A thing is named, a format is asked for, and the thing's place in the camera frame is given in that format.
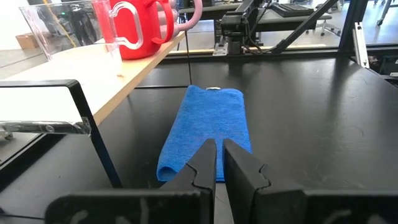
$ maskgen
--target black stand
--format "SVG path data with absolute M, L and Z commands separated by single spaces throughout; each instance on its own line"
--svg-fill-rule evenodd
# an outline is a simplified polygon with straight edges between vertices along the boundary
M 111 185 L 114 188 L 121 188 L 122 183 L 116 172 L 116 169 L 113 166 L 112 160 L 109 156 L 108 151 L 106 150 L 106 146 L 104 141 L 102 140 L 100 131 L 95 123 L 93 114 L 91 113 L 90 107 L 88 106 L 86 97 L 81 89 L 80 83 L 76 80 L 46 80 L 39 82 L 30 82 L 30 81 L 8 81 L 8 82 L 0 82 L 0 88 L 43 88 L 43 87 L 66 87 L 69 89 L 69 92 L 75 102 L 77 110 L 81 116 L 83 124 L 79 124 L 78 127 L 83 129 L 90 129 L 89 137 L 91 142 L 94 145 L 95 151 L 102 163 L 102 166 L 105 169 L 106 175 L 111 182 Z M 65 134 L 64 130 L 68 130 L 73 134 L 86 134 L 81 129 L 76 129 L 77 126 L 68 125 L 67 123 L 62 123 L 62 125 L 47 125 L 40 124 L 40 121 L 35 121 L 38 124 L 29 123 L 24 126 L 20 124 L 18 127 L 10 125 L 10 128 L 13 131 L 26 132 L 26 133 L 50 133 L 50 134 Z
M 208 139 L 175 178 L 157 190 L 104 190 L 52 202 L 45 222 L 213 223 L 216 143 Z
M 224 140 L 234 223 L 398 223 L 398 192 L 305 189 Z

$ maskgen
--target red pitcher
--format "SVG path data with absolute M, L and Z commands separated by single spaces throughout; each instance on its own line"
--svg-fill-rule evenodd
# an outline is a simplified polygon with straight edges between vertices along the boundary
M 116 41 L 121 45 L 123 59 L 144 58 L 155 54 L 163 43 L 168 42 L 174 31 L 173 13 L 169 0 L 110 0 L 110 16 L 114 18 Z M 161 39 L 156 2 L 163 7 L 167 32 Z

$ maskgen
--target pink handle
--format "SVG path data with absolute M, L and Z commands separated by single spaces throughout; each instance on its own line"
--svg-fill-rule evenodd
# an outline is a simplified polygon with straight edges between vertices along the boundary
M 194 27 L 200 20 L 201 12 L 203 10 L 203 4 L 201 3 L 201 0 L 193 0 L 193 2 L 195 3 L 195 10 L 193 11 L 192 18 L 184 24 L 175 24 L 174 27 L 175 29 L 178 29 L 178 31 L 189 30 Z

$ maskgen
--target transparent plastic container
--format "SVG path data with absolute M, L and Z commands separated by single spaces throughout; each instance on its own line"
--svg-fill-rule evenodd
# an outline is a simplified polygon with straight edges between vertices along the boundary
M 108 0 L 20 7 L 49 60 L 47 74 L 30 80 L 76 79 L 81 84 L 115 77 L 121 69 L 116 29 Z

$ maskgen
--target folded towel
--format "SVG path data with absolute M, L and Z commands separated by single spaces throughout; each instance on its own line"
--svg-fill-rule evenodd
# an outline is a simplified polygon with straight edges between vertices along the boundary
M 202 90 L 190 85 L 160 154 L 157 178 L 173 179 L 206 139 L 215 139 L 216 180 L 224 181 L 222 150 L 226 138 L 251 152 L 243 94 L 234 89 Z

